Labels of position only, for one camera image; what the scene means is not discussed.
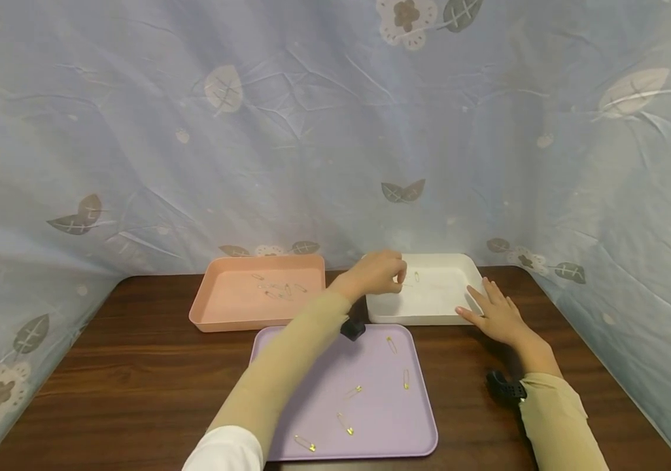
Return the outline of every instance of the white sleeve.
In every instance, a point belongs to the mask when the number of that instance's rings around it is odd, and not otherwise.
[[[184,463],[183,471],[262,471],[262,447],[246,428],[218,427],[206,433]]]

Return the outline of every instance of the plastic tray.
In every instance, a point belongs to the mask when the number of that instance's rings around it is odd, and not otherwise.
[[[217,258],[202,278],[190,321],[202,332],[284,326],[324,289],[319,254]]]
[[[257,334],[252,360],[280,331]],[[281,415],[269,459],[416,457],[436,446],[438,428],[411,334],[402,326],[367,326],[356,342],[339,336],[317,359]]]
[[[395,294],[367,296],[367,311],[373,323],[404,326],[450,326],[469,324],[456,314],[463,306],[481,314],[466,292],[471,285],[484,293],[481,274],[471,258],[462,253],[404,254],[408,266],[404,289]]]

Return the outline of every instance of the left hand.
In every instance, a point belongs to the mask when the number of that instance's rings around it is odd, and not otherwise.
[[[406,262],[401,259],[401,252],[382,250],[366,254],[349,271],[339,275],[330,289],[355,303],[365,294],[401,292],[405,278]]]

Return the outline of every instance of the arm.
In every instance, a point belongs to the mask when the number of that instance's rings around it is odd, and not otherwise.
[[[579,395],[563,379],[553,349],[524,323],[519,309],[495,283],[485,278],[484,286],[488,298],[468,288],[484,317],[462,307],[456,312],[518,354],[527,392],[519,408],[540,470],[607,470]]]
[[[238,436],[248,437],[250,432],[260,446],[256,447],[256,454],[262,452],[264,463],[281,412],[312,363],[336,340],[341,325],[349,316],[351,304],[365,294],[400,292],[405,269],[406,263],[401,260],[400,253],[390,250],[369,253],[307,304],[243,372],[207,429],[207,435],[188,458],[184,470],[205,469],[203,458],[206,456],[198,455],[230,455],[233,452],[230,448],[241,440]],[[232,440],[224,436],[221,445],[226,447],[223,451],[217,447],[203,451],[207,442],[217,445],[213,433],[221,432],[221,427],[238,436]]]
[[[350,308],[351,300],[336,288],[307,304],[243,373],[208,432],[225,425],[245,428],[267,458],[278,417],[312,363],[336,340]]]

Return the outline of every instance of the purple tray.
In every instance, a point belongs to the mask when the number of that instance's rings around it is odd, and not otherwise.
[[[257,333],[252,360],[282,328]],[[317,359],[281,415],[268,459],[416,457],[436,446],[438,428],[411,333],[371,325],[356,342],[339,336]]]

